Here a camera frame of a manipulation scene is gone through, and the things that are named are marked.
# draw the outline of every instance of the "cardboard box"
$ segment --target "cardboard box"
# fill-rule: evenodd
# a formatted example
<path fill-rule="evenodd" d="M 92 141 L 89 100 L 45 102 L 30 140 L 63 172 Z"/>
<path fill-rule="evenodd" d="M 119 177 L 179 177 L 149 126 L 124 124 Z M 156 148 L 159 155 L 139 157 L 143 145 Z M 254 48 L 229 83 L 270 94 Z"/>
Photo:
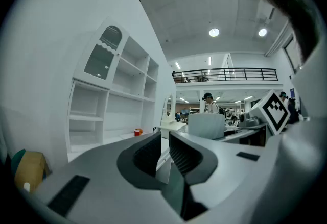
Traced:
<path fill-rule="evenodd" d="M 26 151 L 18 165 L 15 174 L 17 188 L 29 187 L 33 193 L 45 177 L 50 174 L 43 153 Z"/>

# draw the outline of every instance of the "black railing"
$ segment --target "black railing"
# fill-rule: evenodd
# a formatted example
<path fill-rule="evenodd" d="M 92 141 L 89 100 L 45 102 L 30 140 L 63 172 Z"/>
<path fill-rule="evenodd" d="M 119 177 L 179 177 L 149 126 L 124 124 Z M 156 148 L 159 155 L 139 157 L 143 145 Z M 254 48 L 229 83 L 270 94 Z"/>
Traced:
<path fill-rule="evenodd" d="M 276 69 L 267 68 L 216 68 L 172 73 L 175 83 L 207 81 L 278 81 Z"/>

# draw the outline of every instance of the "person in black clothing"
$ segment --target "person in black clothing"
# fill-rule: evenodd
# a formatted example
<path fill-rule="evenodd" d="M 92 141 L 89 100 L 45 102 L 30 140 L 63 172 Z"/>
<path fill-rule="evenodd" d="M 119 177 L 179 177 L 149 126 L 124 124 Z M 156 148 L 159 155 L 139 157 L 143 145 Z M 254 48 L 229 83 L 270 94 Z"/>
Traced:
<path fill-rule="evenodd" d="M 299 121 L 298 118 L 298 112 L 295 109 L 295 99 L 288 99 L 288 106 L 287 106 L 289 112 L 291 113 L 289 124 L 294 124 Z"/>

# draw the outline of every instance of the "round ceiling light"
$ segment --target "round ceiling light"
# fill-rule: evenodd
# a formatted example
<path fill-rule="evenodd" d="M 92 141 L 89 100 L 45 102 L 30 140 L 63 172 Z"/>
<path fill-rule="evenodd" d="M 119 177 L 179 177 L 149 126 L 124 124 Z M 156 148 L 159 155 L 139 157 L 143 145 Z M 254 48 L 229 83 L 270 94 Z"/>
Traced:
<path fill-rule="evenodd" d="M 265 36 L 266 34 L 267 34 L 267 29 L 261 29 L 259 31 L 259 36 L 261 36 L 261 37 Z"/>
<path fill-rule="evenodd" d="M 219 30 L 217 28 L 213 28 L 209 31 L 210 36 L 216 37 L 219 35 Z"/>

